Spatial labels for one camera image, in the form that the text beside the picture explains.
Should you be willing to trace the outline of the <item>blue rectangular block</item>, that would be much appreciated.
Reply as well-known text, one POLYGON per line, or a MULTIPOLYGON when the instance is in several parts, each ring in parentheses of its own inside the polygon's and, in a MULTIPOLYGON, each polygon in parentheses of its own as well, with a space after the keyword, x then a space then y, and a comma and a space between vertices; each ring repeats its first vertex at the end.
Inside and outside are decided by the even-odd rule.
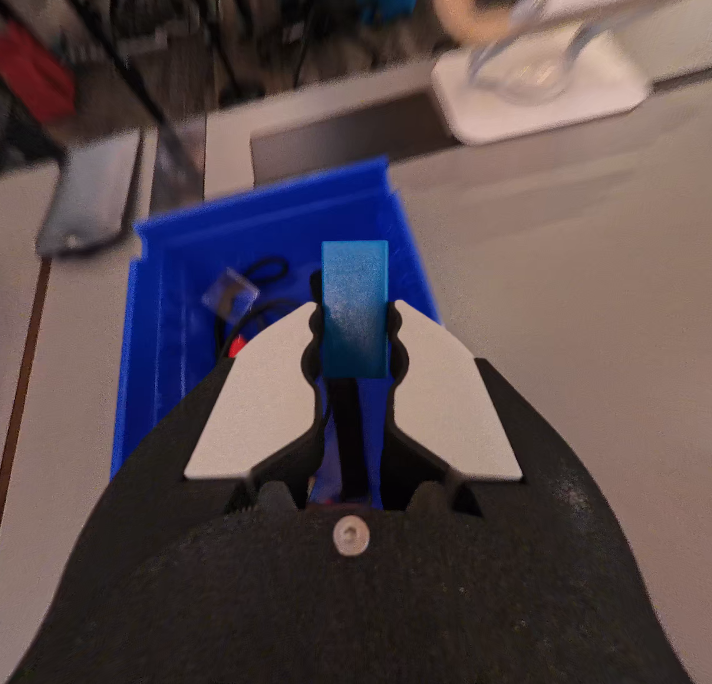
POLYGON ((322 244, 323 370, 327 378, 385 378, 389 245, 322 244))

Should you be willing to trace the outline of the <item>grey smartphone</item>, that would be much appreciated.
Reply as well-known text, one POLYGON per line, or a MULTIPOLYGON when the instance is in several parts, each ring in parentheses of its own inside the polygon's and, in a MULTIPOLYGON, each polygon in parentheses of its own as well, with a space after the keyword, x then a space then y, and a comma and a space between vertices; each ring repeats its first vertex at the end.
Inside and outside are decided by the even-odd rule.
POLYGON ((124 234, 141 148, 139 129, 66 147, 35 239, 40 258, 91 254, 124 234))

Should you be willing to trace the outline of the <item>grey desk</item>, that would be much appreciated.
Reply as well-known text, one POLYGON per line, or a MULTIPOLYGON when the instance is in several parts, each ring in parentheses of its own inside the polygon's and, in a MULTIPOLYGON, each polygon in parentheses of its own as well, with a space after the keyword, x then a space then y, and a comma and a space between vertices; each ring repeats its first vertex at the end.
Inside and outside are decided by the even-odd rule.
MULTIPOLYGON (((395 163, 447 327, 594 476, 690 676, 711 682, 711 61, 654 69, 630 114, 395 163)), ((26 330, 1 453, 1 682, 109 481, 128 235, 41 267, 58 171, 1 181, 26 330)))

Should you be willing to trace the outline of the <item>black elastic loop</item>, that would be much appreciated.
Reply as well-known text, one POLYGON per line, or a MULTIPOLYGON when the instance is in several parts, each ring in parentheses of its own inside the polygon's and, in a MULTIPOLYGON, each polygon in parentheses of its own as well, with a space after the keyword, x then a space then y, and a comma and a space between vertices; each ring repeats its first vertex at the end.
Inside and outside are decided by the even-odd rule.
POLYGON ((264 288, 287 277, 290 265, 279 255, 261 258, 247 266, 242 275, 257 288, 264 288))

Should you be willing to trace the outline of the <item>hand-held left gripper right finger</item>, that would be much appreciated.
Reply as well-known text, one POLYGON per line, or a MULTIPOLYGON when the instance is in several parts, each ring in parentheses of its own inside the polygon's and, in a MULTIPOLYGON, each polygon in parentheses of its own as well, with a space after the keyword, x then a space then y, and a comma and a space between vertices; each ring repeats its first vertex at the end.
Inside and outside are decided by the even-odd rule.
POLYGON ((394 308, 395 347, 403 347, 407 358, 405 376, 396 379, 396 429, 468 481, 521 481, 474 355, 404 300, 394 308))

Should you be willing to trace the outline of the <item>red bag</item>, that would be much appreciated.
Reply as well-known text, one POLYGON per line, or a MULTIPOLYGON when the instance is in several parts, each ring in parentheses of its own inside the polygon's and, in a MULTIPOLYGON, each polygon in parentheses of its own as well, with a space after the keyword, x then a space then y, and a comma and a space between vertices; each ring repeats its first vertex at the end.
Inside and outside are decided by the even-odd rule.
POLYGON ((76 112, 74 73, 14 20, 1 32, 1 78, 41 124, 76 112))

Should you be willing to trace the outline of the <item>blue storage bin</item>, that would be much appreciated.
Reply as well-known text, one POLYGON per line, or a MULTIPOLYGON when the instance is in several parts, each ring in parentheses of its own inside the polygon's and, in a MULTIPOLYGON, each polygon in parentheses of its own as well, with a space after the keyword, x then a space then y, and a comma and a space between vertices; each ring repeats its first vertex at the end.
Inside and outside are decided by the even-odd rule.
POLYGON ((337 447, 343 501, 378 509, 405 509, 382 456, 392 460, 393 391, 389 342, 394 303, 401 299, 439 323, 421 257, 398 195, 389 186, 387 163, 359 163, 272 185, 262 190, 167 214, 136 227, 142 256, 129 269, 128 304, 122 345, 118 417, 112 454, 111 490, 122 488, 124 506, 178 505, 187 511, 256 504, 268 482, 284 482, 298 509, 309 501, 308 483, 319 476, 329 437, 337 447), (323 370, 322 244, 386 240, 389 245, 387 310, 388 369, 385 378, 327 378, 323 370), (260 289, 249 313, 227 323, 201 304, 204 291, 227 267, 242 274, 272 255, 287 259, 289 274, 260 289), (233 360, 230 342, 248 342, 299 306, 320 306, 317 387, 323 415, 317 430, 323 447, 309 477, 304 455, 276 468, 270 480, 184 477, 233 360))

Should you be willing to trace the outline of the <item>clear acrylic cube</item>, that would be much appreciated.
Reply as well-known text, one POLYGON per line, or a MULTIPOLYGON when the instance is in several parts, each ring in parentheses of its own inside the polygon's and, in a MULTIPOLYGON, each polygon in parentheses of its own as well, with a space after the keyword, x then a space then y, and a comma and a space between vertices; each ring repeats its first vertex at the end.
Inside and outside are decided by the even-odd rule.
POLYGON ((227 323, 236 323, 249 313, 260 289, 246 276, 227 267, 204 291, 201 304, 227 323))

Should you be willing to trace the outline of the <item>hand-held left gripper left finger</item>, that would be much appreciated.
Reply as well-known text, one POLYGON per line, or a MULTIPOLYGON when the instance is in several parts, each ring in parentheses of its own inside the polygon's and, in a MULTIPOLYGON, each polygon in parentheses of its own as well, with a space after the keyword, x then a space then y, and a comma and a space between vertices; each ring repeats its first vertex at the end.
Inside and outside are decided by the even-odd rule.
POLYGON ((184 468, 191 481, 270 480, 304 455, 309 477, 323 447, 320 306, 311 301, 264 329, 234 357, 227 378, 184 468))

